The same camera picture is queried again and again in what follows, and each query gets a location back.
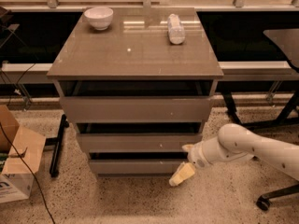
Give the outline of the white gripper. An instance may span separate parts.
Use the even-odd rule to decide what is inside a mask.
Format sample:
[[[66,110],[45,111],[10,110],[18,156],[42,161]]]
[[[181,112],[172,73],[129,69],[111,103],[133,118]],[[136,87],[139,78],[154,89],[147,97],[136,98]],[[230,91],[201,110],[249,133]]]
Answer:
[[[203,152],[203,143],[187,144],[182,147],[184,152],[188,152],[188,161],[183,162],[169,179],[172,187],[178,186],[195,174],[196,168],[207,168],[210,163]]]

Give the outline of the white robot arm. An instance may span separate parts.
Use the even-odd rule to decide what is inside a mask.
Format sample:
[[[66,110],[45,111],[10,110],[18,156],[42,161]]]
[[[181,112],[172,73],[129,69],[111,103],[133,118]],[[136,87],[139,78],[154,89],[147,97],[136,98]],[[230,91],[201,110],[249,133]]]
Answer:
[[[188,153],[188,161],[184,161],[169,179],[172,187],[192,177],[196,168],[252,157],[299,179],[299,146],[260,136],[238,124],[223,125],[215,137],[182,148]]]

